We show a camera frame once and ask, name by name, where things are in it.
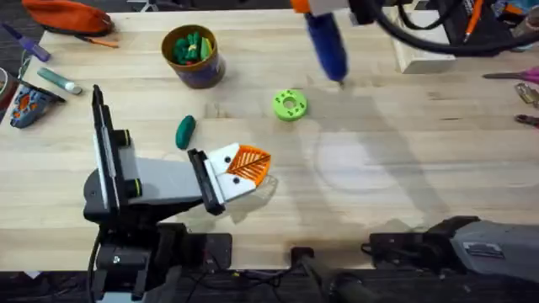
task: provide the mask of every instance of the white block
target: white block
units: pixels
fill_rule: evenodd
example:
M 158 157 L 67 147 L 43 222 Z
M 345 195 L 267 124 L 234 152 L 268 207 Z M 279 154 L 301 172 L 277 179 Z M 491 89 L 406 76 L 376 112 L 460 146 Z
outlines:
M 437 20 L 440 15 L 438 11 L 413 11 L 408 13 L 410 19 L 418 26 L 426 26 Z M 400 26 L 412 35 L 423 40 L 430 40 L 436 43 L 448 44 L 444 26 L 440 25 L 431 30 L 411 30 L 403 25 L 401 19 L 397 16 L 395 25 Z M 424 50 L 418 50 L 403 42 L 393 39 L 395 55 L 399 69 L 405 74 L 428 74 L 445 72 L 455 63 L 456 58 L 453 55 L 435 54 Z

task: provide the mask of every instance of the glue stick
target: glue stick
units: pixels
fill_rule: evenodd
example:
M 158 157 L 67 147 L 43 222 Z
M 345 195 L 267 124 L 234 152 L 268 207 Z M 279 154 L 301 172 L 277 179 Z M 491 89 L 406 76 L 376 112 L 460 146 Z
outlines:
M 69 93 L 80 94 L 83 92 L 83 89 L 75 84 L 75 82 L 58 75 L 48 68 L 42 67 L 37 71 L 37 74 L 42 76 L 45 80 L 55 83 L 58 87 L 67 90 Z

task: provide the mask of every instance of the orange pouch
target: orange pouch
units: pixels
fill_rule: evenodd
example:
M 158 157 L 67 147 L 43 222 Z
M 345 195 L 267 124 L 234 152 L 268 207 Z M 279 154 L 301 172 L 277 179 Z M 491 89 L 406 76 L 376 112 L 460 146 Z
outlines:
M 23 0 L 35 22 L 59 34 L 100 37 L 114 25 L 104 11 L 69 0 Z

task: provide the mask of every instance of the teal object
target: teal object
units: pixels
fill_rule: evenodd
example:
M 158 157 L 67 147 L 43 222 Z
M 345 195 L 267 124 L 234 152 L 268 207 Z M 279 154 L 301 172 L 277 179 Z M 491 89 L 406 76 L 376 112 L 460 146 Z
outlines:
M 187 56 L 185 57 L 186 61 L 196 62 L 200 60 L 200 38 L 199 32 L 194 34 L 189 34 L 187 36 L 187 41 L 189 42 L 189 48 L 187 50 Z
M 307 112 L 307 99 L 296 89 L 286 89 L 275 95 L 273 110 L 283 121 L 296 121 Z
M 176 130 L 176 146 L 180 150 L 186 150 L 195 131 L 196 121 L 192 115 L 186 116 Z
M 174 45 L 173 55 L 176 58 L 178 64 L 185 64 L 185 57 L 187 56 L 187 49 L 189 47 L 189 42 L 185 38 L 180 38 L 176 41 Z

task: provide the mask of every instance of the cable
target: cable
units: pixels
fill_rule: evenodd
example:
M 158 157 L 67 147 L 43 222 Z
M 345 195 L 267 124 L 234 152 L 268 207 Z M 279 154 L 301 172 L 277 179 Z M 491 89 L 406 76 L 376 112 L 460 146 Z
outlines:
M 441 24 L 443 24 L 454 12 L 455 10 L 462 4 L 463 0 L 454 0 L 451 6 L 433 23 L 427 25 L 427 26 L 419 26 L 415 24 L 410 18 L 408 17 L 408 14 L 404 10 L 404 0 L 397 0 L 397 8 L 398 8 L 398 16 L 403 21 L 403 24 L 406 25 L 409 29 L 415 29 L 415 30 L 429 30 L 434 29 Z
M 90 253 L 90 259 L 88 260 L 88 274 L 86 279 L 86 295 L 88 297 L 88 303 L 95 303 L 95 297 L 93 296 L 92 283 L 93 283 L 93 266 L 95 265 L 95 258 L 97 257 L 99 243 L 105 233 L 104 227 L 99 227 L 98 235 L 93 242 L 92 252 Z
M 518 46 L 535 43 L 539 40 L 539 32 L 531 32 L 509 41 L 494 42 L 486 45 L 461 46 L 433 43 L 427 40 L 419 39 L 395 26 L 395 24 L 387 19 L 387 16 L 382 12 L 382 6 L 380 6 L 376 0 L 364 0 L 364 3 L 366 4 L 366 8 L 371 11 L 371 14 L 374 16 L 380 27 L 390 34 L 391 37 L 424 51 L 451 54 L 455 56 L 480 56 L 489 53 L 508 51 Z
M 225 286 L 216 286 L 216 285 L 212 285 L 212 284 L 207 284 L 205 282 L 202 282 L 200 281 L 200 285 L 202 285 L 203 287 L 207 288 L 208 290 L 223 290 L 223 291 L 241 291 L 241 290 L 250 290 L 252 289 L 253 287 L 256 287 L 256 286 L 259 286 L 259 285 L 262 285 L 262 284 L 271 284 L 271 282 L 275 279 L 280 279 L 282 277 L 284 277 L 285 275 L 289 274 L 291 271 L 293 271 L 294 269 L 296 269 L 295 266 L 292 266 L 290 267 L 289 269 L 286 269 L 286 270 L 282 270 L 280 271 L 279 273 L 277 274 L 274 274 L 273 276 L 269 277 L 269 278 L 253 278 L 251 277 L 250 279 L 256 279 L 257 282 L 254 282 L 252 284 L 249 284 L 249 285 L 245 285 L 245 286 L 235 286 L 235 287 L 225 287 Z M 191 276 L 187 276 L 189 279 L 193 280 L 193 281 L 196 281 L 195 278 L 191 277 Z
M 189 295 L 187 296 L 187 299 L 185 299 L 185 303 L 189 303 L 189 301 L 191 300 L 191 297 L 195 293 L 196 287 L 199 285 L 202 279 L 206 277 L 206 275 L 208 275 L 208 273 L 203 273 L 200 276 L 200 278 L 196 280 L 195 284 L 193 285 L 193 288 L 191 289 L 191 291 L 189 292 Z
M 271 288 L 273 290 L 273 294 L 275 295 L 275 298 L 279 301 L 279 303 L 285 303 L 285 301 L 280 297 L 279 293 L 277 292 L 276 287 Z

